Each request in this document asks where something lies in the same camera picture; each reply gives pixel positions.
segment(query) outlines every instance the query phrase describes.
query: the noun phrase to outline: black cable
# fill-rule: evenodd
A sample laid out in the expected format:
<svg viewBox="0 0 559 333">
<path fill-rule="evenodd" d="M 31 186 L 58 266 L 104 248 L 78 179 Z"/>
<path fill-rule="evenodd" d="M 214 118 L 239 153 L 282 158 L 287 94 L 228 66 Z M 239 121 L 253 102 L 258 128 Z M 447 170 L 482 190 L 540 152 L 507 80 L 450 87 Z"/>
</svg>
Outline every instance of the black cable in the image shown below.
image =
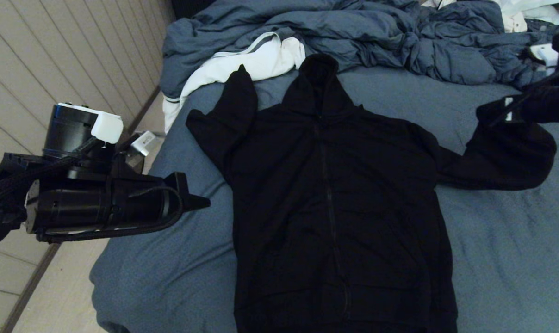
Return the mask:
<svg viewBox="0 0 559 333">
<path fill-rule="evenodd" d="M 67 168 L 83 157 L 89 150 L 99 143 L 100 140 L 96 137 L 91 137 L 85 143 L 81 144 L 78 148 L 72 151 L 72 156 L 67 156 L 56 160 L 55 162 L 41 166 L 40 168 L 26 170 L 23 173 L 18 173 L 0 180 L 0 200 L 13 192 L 15 188 L 26 185 L 35 179 L 42 179 L 47 176 L 54 176 L 55 172 Z"/>
<path fill-rule="evenodd" d="M 136 229 L 124 229 L 124 230 L 106 230 L 106 231 L 91 231 L 91 232 L 80 232 L 78 234 L 43 234 L 42 241 L 48 243 L 61 243 L 61 242 L 77 242 L 77 241 L 88 241 L 88 240 L 98 240 L 100 238 L 114 238 L 123 236 L 134 236 L 135 234 L 148 234 L 150 232 L 156 232 L 164 230 L 173 226 L 178 219 L 183 215 L 183 200 L 180 198 L 179 193 L 168 186 L 152 187 L 140 192 L 132 193 L 129 197 L 138 197 L 153 191 L 169 191 L 178 200 L 179 207 L 176 212 L 165 219 L 165 222 L 158 225 L 136 228 Z"/>
</svg>

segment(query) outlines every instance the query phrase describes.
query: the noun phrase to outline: crumpled blanket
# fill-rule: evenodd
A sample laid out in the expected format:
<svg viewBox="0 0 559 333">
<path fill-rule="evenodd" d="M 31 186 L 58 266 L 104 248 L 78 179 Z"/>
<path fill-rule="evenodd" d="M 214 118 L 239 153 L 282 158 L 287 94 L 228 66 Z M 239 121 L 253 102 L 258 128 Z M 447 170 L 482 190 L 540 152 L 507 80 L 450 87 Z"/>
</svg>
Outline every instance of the crumpled blanket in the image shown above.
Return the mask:
<svg viewBox="0 0 559 333">
<path fill-rule="evenodd" d="M 177 98 L 186 79 L 217 51 L 236 51 L 267 31 L 290 31 L 307 54 L 329 53 L 341 71 L 404 67 L 457 84 L 500 82 L 522 88 L 544 78 L 522 59 L 545 32 L 504 33 L 498 4 L 468 0 L 440 10 L 416 0 L 219 0 L 167 29 L 161 89 Z"/>
</svg>

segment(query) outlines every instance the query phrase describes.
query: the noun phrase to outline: blue bedsheet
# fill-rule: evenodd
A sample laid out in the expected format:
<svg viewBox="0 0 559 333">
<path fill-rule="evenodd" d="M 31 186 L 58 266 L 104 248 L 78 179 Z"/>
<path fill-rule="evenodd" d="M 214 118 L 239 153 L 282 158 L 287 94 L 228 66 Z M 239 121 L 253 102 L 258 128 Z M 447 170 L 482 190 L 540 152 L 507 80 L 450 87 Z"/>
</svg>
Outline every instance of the blue bedsheet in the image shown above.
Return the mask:
<svg viewBox="0 0 559 333">
<path fill-rule="evenodd" d="M 279 103 L 295 77 L 293 70 L 256 82 L 259 110 Z M 339 79 L 354 103 L 416 122 L 457 152 L 474 131 L 475 108 L 516 93 L 381 67 L 357 67 Z M 98 322 L 112 333 L 236 331 L 231 190 L 185 127 L 187 112 L 211 110 L 222 87 L 205 86 L 189 97 L 151 171 L 186 172 L 191 192 L 211 198 L 212 207 L 155 234 L 110 240 L 91 272 Z M 558 152 L 542 186 L 436 188 L 453 247 L 460 333 L 559 333 L 559 124 L 545 127 Z"/>
</svg>

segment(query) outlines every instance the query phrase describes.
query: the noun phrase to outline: white cloth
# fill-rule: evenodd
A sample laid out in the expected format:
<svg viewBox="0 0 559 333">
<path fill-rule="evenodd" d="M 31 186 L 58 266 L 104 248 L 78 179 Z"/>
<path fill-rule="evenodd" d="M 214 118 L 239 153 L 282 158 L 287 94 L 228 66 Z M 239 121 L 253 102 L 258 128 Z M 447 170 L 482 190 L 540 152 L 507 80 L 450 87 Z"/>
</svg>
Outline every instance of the white cloth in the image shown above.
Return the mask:
<svg viewBox="0 0 559 333">
<path fill-rule="evenodd" d="M 555 25 L 559 25 L 559 13 L 553 8 L 552 4 L 558 4 L 559 0 L 490 0 L 497 2 L 502 9 L 502 19 L 506 32 L 525 32 L 527 31 L 528 19 L 541 19 Z M 442 8 L 457 2 L 457 0 L 427 0 L 422 6 Z"/>
<path fill-rule="evenodd" d="M 217 52 L 203 63 L 185 82 L 177 99 L 165 97 L 162 111 L 165 113 L 165 132 L 168 133 L 187 97 L 200 86 L 214 82 L 226 82 L 240 65 L 253 81 L 273 78 L 292 68 L 300 68 L 305 59 L 304 45 L 295 37 L 281 40 L 275 32 L 265 32 L 244 51 Z"/>
</svg>

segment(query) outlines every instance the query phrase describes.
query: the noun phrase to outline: wall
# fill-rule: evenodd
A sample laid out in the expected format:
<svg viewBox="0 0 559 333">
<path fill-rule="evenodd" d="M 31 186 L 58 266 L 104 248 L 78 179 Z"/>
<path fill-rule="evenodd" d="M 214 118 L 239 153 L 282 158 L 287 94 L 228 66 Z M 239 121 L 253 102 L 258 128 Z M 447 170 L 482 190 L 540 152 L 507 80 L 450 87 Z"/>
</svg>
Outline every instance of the wall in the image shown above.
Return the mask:
<svg viewBox="0 0 559 333">
<path fill-rule="evenodd" d="M 122 116 L 156 89 L 168 0 L 0 0 L 0 161 L 41 154 L 54 103 Z M 47 245 L 23 230 L 0 243 L 0 329 Z"/>
</svg>

